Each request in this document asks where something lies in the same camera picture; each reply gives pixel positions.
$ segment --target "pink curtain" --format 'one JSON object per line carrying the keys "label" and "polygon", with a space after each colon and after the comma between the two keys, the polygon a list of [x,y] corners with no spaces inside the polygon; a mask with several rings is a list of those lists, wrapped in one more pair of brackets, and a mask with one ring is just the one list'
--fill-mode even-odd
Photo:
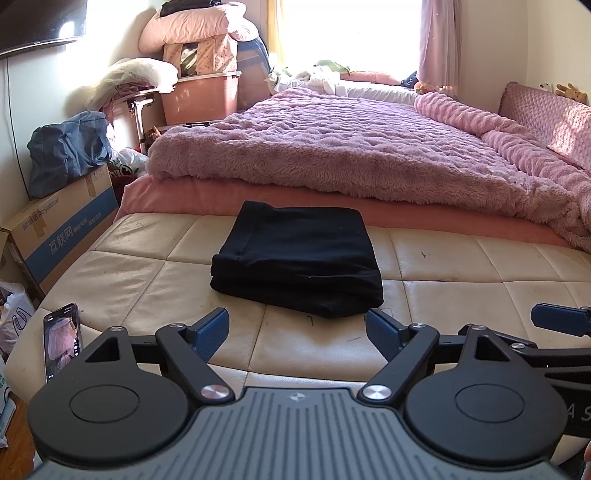
{"label": "pink curtain", "polygon": [[417,77],[457,96],[460,80],[460,0],[423,0]]}

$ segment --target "green plush toy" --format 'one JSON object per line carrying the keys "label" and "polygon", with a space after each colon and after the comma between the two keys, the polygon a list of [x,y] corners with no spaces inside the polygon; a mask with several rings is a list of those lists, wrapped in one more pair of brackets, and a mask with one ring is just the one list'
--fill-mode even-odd
{"label": "green plush toy", "polygon": [[314,67],[322,67],[322,66],[327,66],[333,72],[351,74],[351,69],[349,67],[343,67],[340,63],[336,63],[335,61],[332,61],[332,60],[319,60],[318,62],[316,62],[316,65],[314,65]]}

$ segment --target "plastic bag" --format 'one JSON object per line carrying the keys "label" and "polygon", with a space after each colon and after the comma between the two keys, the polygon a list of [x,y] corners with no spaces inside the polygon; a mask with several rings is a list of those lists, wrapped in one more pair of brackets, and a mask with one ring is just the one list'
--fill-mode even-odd
{"label": "plastic bag", "polygon": [[109,160],[113,162],[117,158],[117,137],[115,136],[115,129],[111,124],[107,125],[107,140],[111,146],[111,158]]}
{"label": "plastic bag", "polygon": [[21,284],[0,281],[0,288],[9,293],[0,316],[0,348],[10,353],[35,308]]}
{"label": "plastic bag", "polygon": [[147,82],[160,93],[171,93],[178,82],[178,70],[171,63],[154,59],[125,59],[111,66],[102,80],[94,87],[88,108],[105,106],[116,93],[118,85]]}
{"label": "plastic bag", "polygon": [[124,148],[117,153],[117,160],[123,165],[127,165],[133,171],[136,177],[141,177],[146,173],[146,162],[148,157],[143,153],[136,152],[132,148]]}

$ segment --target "wooden floor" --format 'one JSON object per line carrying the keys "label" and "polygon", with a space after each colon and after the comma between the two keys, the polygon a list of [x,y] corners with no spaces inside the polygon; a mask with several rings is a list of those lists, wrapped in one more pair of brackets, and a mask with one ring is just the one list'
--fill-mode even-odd
{"label": "wooden floor", "polygon": [[10,393],[17,410],[14,413],[6,438],[8,448],[0,449],[0,479],[21,480],[33,471],[33,438],[27,426],[27,406],[18,397]]}

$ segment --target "teddy bear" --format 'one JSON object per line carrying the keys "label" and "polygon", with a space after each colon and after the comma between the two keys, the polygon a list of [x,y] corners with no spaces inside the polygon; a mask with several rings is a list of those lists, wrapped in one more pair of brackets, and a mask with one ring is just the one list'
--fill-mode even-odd
{"label": "teddy bear", "polygon": [[571,100],[575,100],[579,103],[584,103],[587,105],[587,94],[583,92],[579,92],[572,83],[569,83],[567,86],[561,85],[559,83],[556,84],[556,95],[560,95],[561,97],[570,98]]}
{"label": "teddy bear", "polygon": [[156,127],[150,128],[150,130],[148,130],[145,134],[146,149],[150,150],[150,147],[154,145],[156,139],[161,135],[162,134],[160,133],[160,130],[158,130]]}

